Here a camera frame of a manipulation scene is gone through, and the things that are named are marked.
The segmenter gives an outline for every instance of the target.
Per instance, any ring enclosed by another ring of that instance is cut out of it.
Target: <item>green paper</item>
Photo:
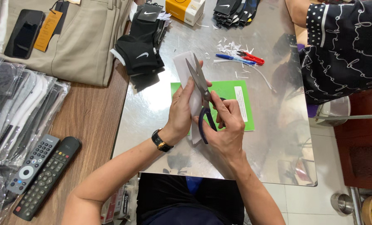
[[[176,92],[176,90],[180,87],[180,83],[171,83],[171,93],[172,96]],[[253,115],[251,112],[251,106],[250,106],[250,100],[248,98],[248,92],[247,92],[247,86],[245,84],[245,80],[227,80],[227,81],[212,81],[212,87],[209,87],[208,90],[211,92],[212,90],[216,91],[216,93],[219,95],[219,97],[225,98],[225,99],[237,99],[236,98],[236,91],[235,87],[241,87],[242,93],[243,93],[243,99],[244,99],[244,105],[245,105],[245,118],[247,118],[247,121],[245,123],[245,131],[249,130],[255,130],[254,128],[254,120]],[[209,103],[209,107],[211,108],[211,115],[213,118],[213,121],[215,122],[216,127],[218,128],[218,123],[216,120],[216,115],[218,114],[217,110],[213,109],[212,103]],[[204,120],[208,122],[207,116],[204,115]]]

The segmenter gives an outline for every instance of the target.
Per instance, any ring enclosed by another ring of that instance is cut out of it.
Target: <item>green folder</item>
[[[176,90],[180,87],[180,83],[171,83],[171,93],[172,96]],[[245,131],[255,130],[254,120],[251,112],[250,100],[248,98],[247,86],[245,80],[227,80],[227,81],[212,81],[212,87],[208,88],[209,91],[216,91],[219,97],[225,99],[237,99],[239,105],[241,105],[241,113],[245,123]],[[217,111],[213,109],[212,103],[209,103],[211,108],[211,115],[215,122]]]

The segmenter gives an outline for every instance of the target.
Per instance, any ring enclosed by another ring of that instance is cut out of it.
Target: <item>black smartphone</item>
[[[4,55],[28,59],[44,17],[42,11],[22,9],[5,47]]]

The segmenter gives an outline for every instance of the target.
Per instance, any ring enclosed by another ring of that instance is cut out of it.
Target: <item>yellow box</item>
[[[205,0],[182,1],[165,0],[165,10],[181,21],[194,26],[198,18],[203,14]]]

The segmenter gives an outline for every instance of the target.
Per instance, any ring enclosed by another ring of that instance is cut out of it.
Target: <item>red pliers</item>
[[[248,52],[243,52],[243,51],[237,51],[237,52],[238,52],[237,54],[238,56],[242,57],[245,60],[256,62],[260,66],[262,66],[265,63],[263,59],[253,56],[252,54],[249,54]]]

